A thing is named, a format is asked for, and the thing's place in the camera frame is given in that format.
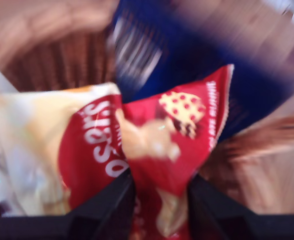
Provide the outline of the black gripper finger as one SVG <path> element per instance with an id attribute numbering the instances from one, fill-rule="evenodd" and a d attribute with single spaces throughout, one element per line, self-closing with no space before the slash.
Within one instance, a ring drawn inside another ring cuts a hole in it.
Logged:
<path id="1" fill-rule="evenodd" d="M 218 220 L 246 218 L 256 215 L 242 204 L 220 192 L 201 176 L 194 177 L 189 184 L 189 188 Z"/>
<path id="2" fill-rule="evenodd" d="M 135 188 L 131 172 L 125 171 L 100 192 L 92 195 L 69 213 L 89 218 L 132 218 Z"/>

